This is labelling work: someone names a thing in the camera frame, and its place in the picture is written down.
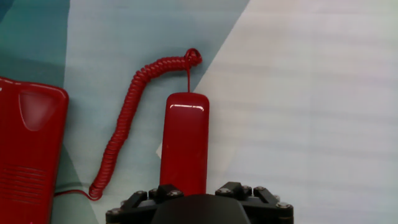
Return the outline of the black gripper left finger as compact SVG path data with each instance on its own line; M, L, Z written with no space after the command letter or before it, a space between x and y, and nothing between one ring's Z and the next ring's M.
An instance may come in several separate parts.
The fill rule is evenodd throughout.
M150 223L157 209L169 200L183 197L183 192L172 184L160 185L149 191L134 192L119 208L106 212L106 223Z

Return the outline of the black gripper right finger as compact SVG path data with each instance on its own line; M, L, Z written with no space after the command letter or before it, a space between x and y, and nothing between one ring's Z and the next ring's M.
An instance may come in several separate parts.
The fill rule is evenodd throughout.
M215 191L218 197L227 197L237 202L241 214L249 223L294 224L294 207L281 202L263 186L250 187L240 182L227 182Z

